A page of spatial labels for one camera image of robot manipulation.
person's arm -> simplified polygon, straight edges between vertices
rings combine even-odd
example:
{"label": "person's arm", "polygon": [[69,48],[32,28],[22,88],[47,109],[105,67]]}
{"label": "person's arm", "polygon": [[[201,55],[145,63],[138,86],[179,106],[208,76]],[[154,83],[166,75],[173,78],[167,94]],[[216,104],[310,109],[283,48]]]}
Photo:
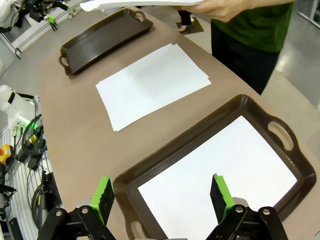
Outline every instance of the person's arm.
{"label": "person's arm", "polygon": [[204,0],[198,5],[185,6],[182,9],[191,13],[206,15],[222,22],[229,22],[244,10],[291,2],[294,2],[294,0]]}

tray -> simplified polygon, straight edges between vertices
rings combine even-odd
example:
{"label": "tray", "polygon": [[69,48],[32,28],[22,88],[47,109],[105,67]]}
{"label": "tray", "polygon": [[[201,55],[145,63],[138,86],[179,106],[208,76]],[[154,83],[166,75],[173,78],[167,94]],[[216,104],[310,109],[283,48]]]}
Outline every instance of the tray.
{"label": "tray", "polygon": [[[280,219],[283,221],[301,203],[315,185],[317,177],[313,167],[302,154],[295,134],[286,123],[266,113],[249,96],[238,95],[114,180],[115,196],[125,217],[126,231],[131,240],[136,238],[134,232],[137,232],[132,227],[134,222],[141,224],[147,238],[167,239],[138,187],[179,161],[239,116],[250,122],[297,178],[296,184],[274,206]],[[285,148],[283,135],[281,138],[269,130],[269,123],[272,122],[278,124],[282,132],[291,138],[291,150]]]}
{"label": "tray", "polygon": [[106,55],[146,34],[153,23],[142,11],[120,10],[61,47],[59,63],[65,74],[77,75]]}

person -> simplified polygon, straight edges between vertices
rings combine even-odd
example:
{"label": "person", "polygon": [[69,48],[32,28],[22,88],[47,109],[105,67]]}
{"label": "person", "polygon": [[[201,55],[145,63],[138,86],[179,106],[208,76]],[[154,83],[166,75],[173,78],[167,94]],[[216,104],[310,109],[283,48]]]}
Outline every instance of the person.
{"label": "person", "polygon": [[181,23],[181,27],[178,29],[179,32],[184,32],[189,25],[192,24],[193,18],[191,12],[185,10],[178,10],[180,20],[175,21],[176,24]]}
{"label": "person", "polygon": [[262,94],[276,67],[293,0],[204,0],[182,9],[211,18],[212,55]]}

brown tabletop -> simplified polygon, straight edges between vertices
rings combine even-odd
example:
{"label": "brown tabletop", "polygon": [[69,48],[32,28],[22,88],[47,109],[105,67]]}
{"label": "brown tabletop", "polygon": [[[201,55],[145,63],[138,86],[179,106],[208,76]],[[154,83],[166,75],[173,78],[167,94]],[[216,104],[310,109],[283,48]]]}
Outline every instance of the brown tabletop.
{"label": "brown tabletop", "polygon": [[[146,16],[154,23],[149,33],[75,77],[66,76],[58,61],[59,52],[42,65],[40,96],[45,136],[67,211],[91,198],[102,176],[115,179],[236,95],[252,97],[273,114],[257,93],[209,53],[175,29]],[[169,43],[179,44],[212,84],[114,132],[96,84]],[[303,144],[300,148],[319,174],[319,161]],[[313,239],[320,230],[319,198],[320,183],[317,182],[283,223],[290,240]],[[117,239],[128,239],[125,220],[116,201],[107,226]]]}

black pants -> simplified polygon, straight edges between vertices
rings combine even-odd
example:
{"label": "black pants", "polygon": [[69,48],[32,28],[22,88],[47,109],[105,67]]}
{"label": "black pants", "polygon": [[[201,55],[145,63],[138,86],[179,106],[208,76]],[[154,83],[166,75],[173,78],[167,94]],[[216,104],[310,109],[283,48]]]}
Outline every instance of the black pants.
{"label": "black pants", "polygon": [[258,94],[262,94],[274,71],[280,52],[247,46],[211,23],[212,56],[237,74]]}
{"label": "black pants", "polygon": [[185,10],[178,10],[178,13],[181,17],[181,25],[188,26],[191,25],[191,12]]}

